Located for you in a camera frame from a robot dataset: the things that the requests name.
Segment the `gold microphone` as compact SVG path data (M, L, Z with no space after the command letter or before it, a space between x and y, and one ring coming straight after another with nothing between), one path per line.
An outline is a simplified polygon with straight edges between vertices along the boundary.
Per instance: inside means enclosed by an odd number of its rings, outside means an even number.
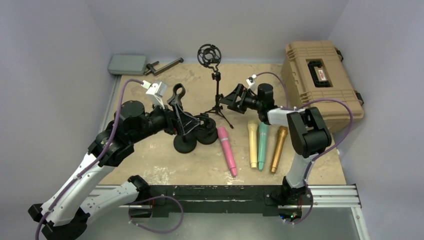
M288 127L286 126L280 126L277 130L276 138L275 138L275 146L274 146L272 161L270 165L270 173L272 174L275 174L278 170L284 143L288 133L289 133L289 130L288 130Z

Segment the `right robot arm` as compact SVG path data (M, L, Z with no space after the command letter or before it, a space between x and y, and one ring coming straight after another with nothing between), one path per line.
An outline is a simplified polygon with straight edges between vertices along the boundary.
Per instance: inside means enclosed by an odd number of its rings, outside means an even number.
M317 107L287 110L278 107L274 88L268 83L258 85L257 92L239 83L220 103L228 109L244 114L255 110L259 120L268 126L287 127L295 151L291 167L283 178L280 191L273 200L294 203L308 189L307 179L315 158L331 145L332 137Z

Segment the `black tripod shock-mount stand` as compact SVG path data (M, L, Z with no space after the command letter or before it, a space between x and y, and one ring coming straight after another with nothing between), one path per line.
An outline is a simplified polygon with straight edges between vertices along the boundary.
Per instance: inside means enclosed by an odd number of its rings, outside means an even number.
M228 123L229 127L233 129L234 126L229 122L229 120L222 113L223 107L220 104L220 100L223 98L223 95L220 94L221 73L219 71L219 64L221 63L221 60L222 60L222 53L220 49L213 44L206 43L199 47L199 49L197 50L196 56L200 65L212 70L211 78L216 83L215 97L214 97L215 104L210 110L207 110L204 113L215 114L220 116Z

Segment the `clip round-base stand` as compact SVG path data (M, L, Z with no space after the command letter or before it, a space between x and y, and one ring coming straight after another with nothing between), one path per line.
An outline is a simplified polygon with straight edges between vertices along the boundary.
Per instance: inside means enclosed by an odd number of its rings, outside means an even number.
M189 133L184 137L176 135L173 139L174 149L181 154L188 154L192 152L197 146L197 139L194 133Z
M172 88L172 97L167 100L167 104L170 106L180 107L183 110L184 108L181 100L185 93L186 89L182 83L175 84Z

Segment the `pink microphone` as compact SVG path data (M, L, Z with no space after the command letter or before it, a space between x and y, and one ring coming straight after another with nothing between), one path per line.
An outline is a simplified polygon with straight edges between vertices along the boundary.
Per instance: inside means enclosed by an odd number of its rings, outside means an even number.
M235 178L238 172L237 172L237 166L236 166L235 158L233 155L232 147L230 144L228 132L225 127L221 126L217 128L217 134L223 149L223 153L225 156L225 160L226 160L226 164L229 169L229 172L231 176Z

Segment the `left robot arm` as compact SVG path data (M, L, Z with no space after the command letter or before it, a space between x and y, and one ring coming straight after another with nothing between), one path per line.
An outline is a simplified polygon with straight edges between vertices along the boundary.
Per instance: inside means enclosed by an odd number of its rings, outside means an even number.
M178 103L156 105L147 112L140 101L126 101L117 108L114 119L88 147L78 168L46 202L29 209L37 222L35 238L75 240L88 226L111 209L125 204L154 204L161 195L153 195L150 185L139 175L93 198L89 194L98 183L135 151L135 144L159 132L184 142L194 140L201 121L184 111Z

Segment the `teal microphone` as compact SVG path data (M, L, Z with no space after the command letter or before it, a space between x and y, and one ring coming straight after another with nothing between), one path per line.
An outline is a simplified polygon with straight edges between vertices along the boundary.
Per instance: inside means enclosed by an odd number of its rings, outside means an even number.
M267 144L268 144L268 134L269 126L263 122L259 124L259 143L258 143L258 169L262 171L264 169L266 155L267 155Z

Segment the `shock mount round-base stand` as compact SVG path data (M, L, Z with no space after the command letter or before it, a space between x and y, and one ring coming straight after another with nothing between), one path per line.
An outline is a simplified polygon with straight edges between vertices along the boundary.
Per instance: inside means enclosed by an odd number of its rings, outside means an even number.
M200 125L196 127L195 137L203 145L211 145L218 139L216 122L207 113L195 116L200 120Z

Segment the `yellow microphone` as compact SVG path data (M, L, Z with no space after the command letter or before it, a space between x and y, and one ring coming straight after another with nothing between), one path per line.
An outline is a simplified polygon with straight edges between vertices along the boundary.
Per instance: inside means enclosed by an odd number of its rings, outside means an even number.
M257 131L258 124L255 120L249 120L247 123L249 137L249 161L252 169L258 168L258 149L257 149Z

